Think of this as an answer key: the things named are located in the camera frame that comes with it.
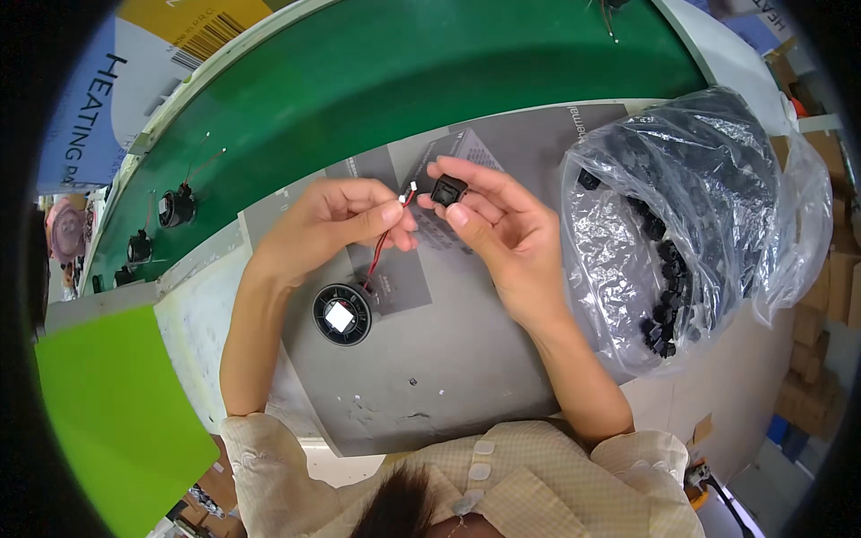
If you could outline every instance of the hand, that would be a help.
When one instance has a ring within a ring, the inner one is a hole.
[[[469,185],[463,199],[447,208],[429,195],[420,195],[418,204],[433,209],[481,256],[509,315],[527,330],[569,315],[556,213],[508,174],[463,159],[440,157],[428,174]]]
[[[406,252],[418,246],[416,221],[398,196],[375,179],[318,178],[260,241],[255,268],[297,288],[308,273],[350,243],[373,247],[389,231],[383,248]]]

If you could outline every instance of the person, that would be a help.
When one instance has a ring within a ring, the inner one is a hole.
[[[221,424],[239,512],[251,538],[525,538],[703,535],[674,436],[635,432],[631,408],[564,301],[559,218],[511,176],[457,158],[428,166],[469,186],[433,209],[485,262],[529,334],[564,417],[499,424],[422,448],[373,477],[334,488],[310,479],[300,444],[264,414],[292,290],[347,244],[418,246],[416,221],[371,179],[319,179],[251,257],[220,366]]]

